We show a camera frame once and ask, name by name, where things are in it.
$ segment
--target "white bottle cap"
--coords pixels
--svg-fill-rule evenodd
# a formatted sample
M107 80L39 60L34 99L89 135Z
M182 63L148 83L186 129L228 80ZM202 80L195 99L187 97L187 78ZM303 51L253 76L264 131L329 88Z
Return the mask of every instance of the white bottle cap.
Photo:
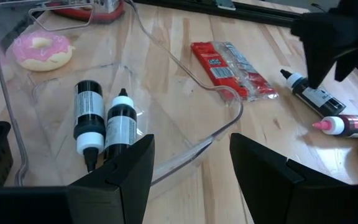
M322 121L328 121L331 123L329 130L323 130L326 134L341 134L345 130L345 123L337 116L327 116Z
M131 98L129 98L128 96L117 96L117 97L115 97L111 102L111 107L116 106L116 105L120 105L120 104L128 105L131 108L135 109L134 101Z
M83 155L85 149L95 147L99 150L99 154L104 150L104 138L99 133L84 133L77 138L77 152Z
M288 78L287 78L287 86L292 90L293 87L292 85L298 81L300 78L303 78L303 76L299 73L292 73L292 75L290 75Z

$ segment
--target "pink nozzle tip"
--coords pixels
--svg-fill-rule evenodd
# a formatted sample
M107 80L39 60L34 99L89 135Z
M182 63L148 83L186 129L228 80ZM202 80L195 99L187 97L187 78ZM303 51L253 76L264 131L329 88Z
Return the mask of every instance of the pink nozzle tip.
M313 124L313 127L320 130L330 130L332 128L332 124L329 121L320 121Z

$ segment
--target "small bottle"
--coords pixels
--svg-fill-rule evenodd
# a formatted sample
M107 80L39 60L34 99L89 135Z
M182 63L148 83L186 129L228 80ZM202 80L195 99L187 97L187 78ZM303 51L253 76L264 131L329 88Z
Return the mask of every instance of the small bottle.
M287 79L287 86L292 93L299 97L308 106L314 109L320 116L336 116L342 112L346 106L335 99L322 89L312 89L309 87L307 78L299 73L290 73L284 69L280 72Z
M104 103L99 83L84 80L75 85L75 125L74 139L76 150L84 155L88 172L96 168L98 154L104 151Z
M136 111L134 101L123 88L112 100L108 111L107 135L104 153L108 161L136 142Z
M358 115L327 116L313 127L322 130L326 134L358 138Z

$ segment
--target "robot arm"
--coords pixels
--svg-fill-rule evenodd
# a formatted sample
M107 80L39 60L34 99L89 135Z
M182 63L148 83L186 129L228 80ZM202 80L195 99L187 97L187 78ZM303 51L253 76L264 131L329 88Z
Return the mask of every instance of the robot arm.
M341 82L358 64L358 1L341 0L328 12L304 13L291 33L303 42L310 87L317 88L335 62L335 80Z

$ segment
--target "donut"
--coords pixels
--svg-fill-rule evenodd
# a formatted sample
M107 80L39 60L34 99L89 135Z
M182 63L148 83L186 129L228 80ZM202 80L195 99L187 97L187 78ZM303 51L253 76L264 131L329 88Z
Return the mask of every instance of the donut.
M65 65L71 59L74 49L65 36L36 31L16 38L12 51L20 66L46 72Z

